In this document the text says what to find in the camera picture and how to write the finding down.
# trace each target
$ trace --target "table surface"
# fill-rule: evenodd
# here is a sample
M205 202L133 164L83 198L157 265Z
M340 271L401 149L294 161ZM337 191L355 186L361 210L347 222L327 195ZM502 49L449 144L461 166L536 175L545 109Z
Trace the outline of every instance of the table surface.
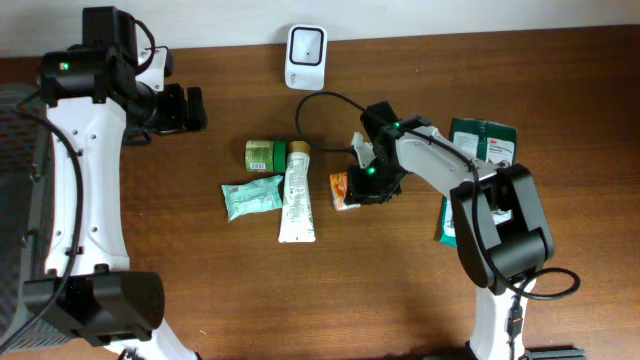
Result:
M313 152L313 244L279 244L280 212L227 223L222 184L250 139L298 139L304 92L286 87L284 45L176 50L169 80L200 86L204 133L121 154L122 225L134 271L160 274L166 319L204 359L374 358L462 346L475 290L436 233L442 196L418 178L385 205L338 213L329 174L354 160ZM33 82L38 59L0 60L1 83ZM388 100L444 134L451 118L518 128L556 244L547 266L580 291L529 303L528 347L575 345L592 359L640 353L640 27L600 27L331 42L326 90ZM359 113L317 98L302 114L316 141L344 146ZM568 280L550 277L539 291ZM114 359L82 340L7 359Z

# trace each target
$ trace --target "small jar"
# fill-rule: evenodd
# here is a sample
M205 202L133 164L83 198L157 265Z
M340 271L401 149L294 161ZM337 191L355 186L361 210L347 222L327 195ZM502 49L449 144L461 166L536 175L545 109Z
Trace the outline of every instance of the small jar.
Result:
M287 142L249 140L245 146L244 163L249 172L283 173L287 164Z

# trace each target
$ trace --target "green package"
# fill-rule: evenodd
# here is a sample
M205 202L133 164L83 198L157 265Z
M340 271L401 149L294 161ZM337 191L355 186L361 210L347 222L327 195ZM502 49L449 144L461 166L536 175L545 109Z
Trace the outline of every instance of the green package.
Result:
M462 150L486 162L498 164L506 161L513 165L517 137L517 131L512 127L484 120L453 118L450 140ZM453 212L446 198L443 207L440 243L456 247ZM511 219L511 211L496 210L492 215L496 225Z
M282 179L282 175L276 175L246 185L222 185L229 222L245 214L281 209L278 185Z

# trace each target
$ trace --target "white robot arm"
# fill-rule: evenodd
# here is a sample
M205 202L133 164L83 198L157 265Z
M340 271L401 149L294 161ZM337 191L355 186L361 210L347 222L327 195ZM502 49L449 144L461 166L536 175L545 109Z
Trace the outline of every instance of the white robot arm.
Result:
M580 278L569 270L543 269L554 244L526 168L477 159L425 119L399 120L387 102L364 109L340 94L324 92L309 95L301 105L318 94L342 98L363 110L360 119L373 143L373 162L362 168L359 161L361 166L348 171L346 203L384 203L401 193L400 183L408 174L421 177L451 201L458 256L477 287L475 328L462 358L584 359L581 350L536 354L525 352L522 344L527 299L558 299L580 286ZM491 210L496 208L512 211L512 220L495 225ZM550 272L567 274L574 284L557 294L531 293L535 279Z
M136 25L149 37L151 49L137 47ZM48 278L25 282L23 301L34 313L47 307L44 320L67 337L134 359L200 358L164 319L160 277L129 271L120 218L121 144L146 145L151 134L206 128L200 89L187 89L187 102L179 85L164 85L172 70L169 50L156 48L142 22L115 7L102 7L84 9L83 44L46 54L39 71L47 118L68 143L52 135L55 205ZM78 201L80 189L83 201ZM77 203L82 206L78 219ZM80 231L74 234L79 219Z

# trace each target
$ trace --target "black cable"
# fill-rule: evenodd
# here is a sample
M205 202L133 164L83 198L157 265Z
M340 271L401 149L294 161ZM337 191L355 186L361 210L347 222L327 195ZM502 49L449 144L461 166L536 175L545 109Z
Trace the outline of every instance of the black cable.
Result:
M30 100L35 99L35 96L29 96ZM62 275L62 279L56 288L56 291L51 295L47 303L38 310L26 323L24 323L16 332L14 332L7 340L5 340L2 345L0 345L0 356L4 354L14 342L16 342L22 335L24 335L38 320L40 320L44 314L47 313L51 309L51 307L55 304L55 302L62 295L67 282L69 281L69 277L71 276L71 271L73 270L73 265L76 261L76 255L78 254L78 244L80 243L80 227L82 225L82 203L83 203L83 186L82 186L82 172L80 171L80 162L78 160L78 154L73 149L73 146L67 139L67 137L58 129L55 125L53 125L50 121L39 118L37 116L31 115L26 112L19 111L19 108L16 107L12 109L17 115L25 117L31 121L37 122L45 129L52 132L54 135L58 137L58 139L62 142L64 147L67 149L69 153L69 157L71 158L71 163L73 164L73 171L76 177L76 215L75 222L73 225L73 234L71 240L71 249L68 252L69 259L67 260L67 266L65 267L64 274Z
M307 95L305 96L302 100L300 100L300 103L298 104L298 108L296 109L296 129L298 129L298 134L300 134L300 137L302 138L302 140L304 140L307 144L309 144L309 146L311 146L312 148L319 150L319 151L323 151L323 152L344 152L344 153L353 153L353 147L348 147L348 148L342 148L342 149L331 149L331 148L327 148L321 145L317 145L314 144L313 142L311 142L311 140L309 140L309 138L302 132L302 129L300 128L300 111L302 110L302 106L304 105L305 102L307 102L307 100L311 99L312 97L315 96L320 96L320 95L330 95L330 96L335 96L337 98L340 98L346 102L348 102L349 104L353 105L354 107L358 108L360 111L362 112L366 112L367 109L363 108L362 106L358 105L357 103L355 103L354 101L352 101L351 99L347 98L344 95L332 92L332 91L319 91L319 92L315 92L313 94Z
M143 72L147 71L147 69L149 68L149 66L151 66L151 63L153 62L153 57L156 54L156 39L153 37L153 34L151 33L151 31L149 31L149 28L147 27L147 25L145 25L142 21L134 20L133 22L138 26L140 26L142 31L144 31L144 33L147 35L147 38L149 38L149 42L151 43L151 55L149 55L149 58L147 59L147 61L142 63L142 65L138 66L138 68L136 69L136 75L140 75Z
M354 102L353 100L345 97L344 95L341 95L341 94L338 94L338 93L334 93L334 92L330 92L330 91L316 92L316 93L313 93L313 94L310 94L310 95L307 95L306 97L304 97L300 101L300 103L298 104L298 109L296 111L296 128L298 129L298 133L300 133L300 136L303 138L303 140L305 140L309 145L311 145L311 147L318 147L318 146L310 143L308 141L307 137L304 136L304 134L302 134L302 132L300 131L300 125L299 125L298 117L299 117L302 105L309 98L314 97L314 96L319 96L319 95L331 95L331 96L335 96L337 98L340 98L340 99L348 102L349 104L353 105L354 107L358 108L362 112L366 113L369 117L371 117L375 121L379 122L381 125L384 125L384 126L389 125L388 121L382 119L377 114L367 110L363 106L357 104L356 102ZM564 291L561 291L561 292L558 292L558 293L554 293L554 294L536 294L536 293L530 293L530 292L525 291L524 287L522 287L522 289L519 289L516 286L514 286L509 281L509 279L507 279L507 277L504 276L504 274L502 274L502 272L498 269L498 267L496 266L495 262L493 261L493 258L489 255L489 252L487 251L486 247L484 246L484 243L482 242L482 235L480 233L480 226L479 226L479 222L478 222L478 196L482 192L482 189L480 188L480 176L478 174L478 169L473 164L473 158L469 159L466 155L462 154L461 152L459 152L455 148L449 146L448 144L445 144L445 143L439 141L438 139L434 138L433 136L425 135L425 134L419 133L417 131L414 131L412 129L405 128L405 127L402 126L402 124L398 124L398 126L396 126L396 129L398 129L399 131L402 131L404 133L408 133L408 134L417 136L419 138L422 138L424 140L427 140L429 142L429 144L435 144L435 145L437 145L437 146L449 151L455 157L460 159L469 168L469 171L473 175L473 189L472 189L472 193L471 193L471 197L472 197L472 203L471 203L471 213L472 214L471 214L471 217L472 217L472 221L473 221L473 232L476 235L478 247L480 248L480 253L482 254L482 257L484 258L484 261L487 263L487 265L489 266L491 271L494 273L494 275L498 279L498 281L503 283L509 290L513 291L516 294L516 296L519 296L519 297L521 296L521 297L525 297L525 298L533 299L533 300L557 300L557 299L561 299L563 297L567 297L567 296L575 293L576 291L578 291L578 289L580 288L580 282L581 282L580 281L580 277L578 276L578 274L574 273L573 271L567 270L567 269L563 269L563 268L542 269L540 271L537 271L537 272L534 272L533 274L531 274L528 277L528 279L526 279L525 281L530 281L530 280L536 279L536 278L538 278L538 277L540 277L542 275L549 274L549 273L567 274L567 275L569 275L570 277L573 278L573 284L569 288L564 290Z

